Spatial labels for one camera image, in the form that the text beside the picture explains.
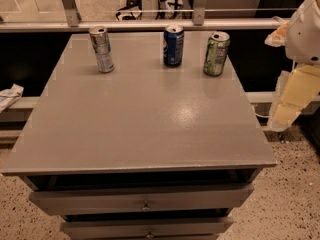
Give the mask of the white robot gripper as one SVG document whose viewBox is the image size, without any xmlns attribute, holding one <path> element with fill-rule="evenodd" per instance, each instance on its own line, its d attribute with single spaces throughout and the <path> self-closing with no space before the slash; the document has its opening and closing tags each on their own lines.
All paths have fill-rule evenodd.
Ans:
<svg viewBox="0 0 320 240">
<path fill-rule="evenodd" d="M 278 77 L 267 126 L 271 131 L 289 128 L 320 92 L 320 5 L 304 0 L 289 23 L 284 21 L 267 36 L 271 47 L 285 45 L 286 56 L 299 64 Z"/>
</svg>

